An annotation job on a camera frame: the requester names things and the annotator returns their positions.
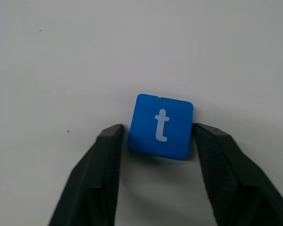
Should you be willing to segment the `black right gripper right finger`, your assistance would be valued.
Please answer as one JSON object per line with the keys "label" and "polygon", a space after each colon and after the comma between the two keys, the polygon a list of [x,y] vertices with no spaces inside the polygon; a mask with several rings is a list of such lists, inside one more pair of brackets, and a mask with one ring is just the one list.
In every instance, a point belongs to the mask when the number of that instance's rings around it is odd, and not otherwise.
{"label": "black right gripper right finger", "polygon": [[205,188],[219,226],[283,226],[283,197],[228,133],[195,123]]}

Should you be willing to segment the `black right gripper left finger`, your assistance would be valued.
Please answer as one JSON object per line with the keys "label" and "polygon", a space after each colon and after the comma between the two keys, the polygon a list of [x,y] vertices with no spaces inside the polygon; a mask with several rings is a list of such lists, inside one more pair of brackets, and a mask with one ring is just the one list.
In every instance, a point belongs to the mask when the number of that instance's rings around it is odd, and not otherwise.
{"label": "black right gripper left finger", "polygon": [[72,169],[51,226],[113,226],[117,209],[124,127],[104,129]]}

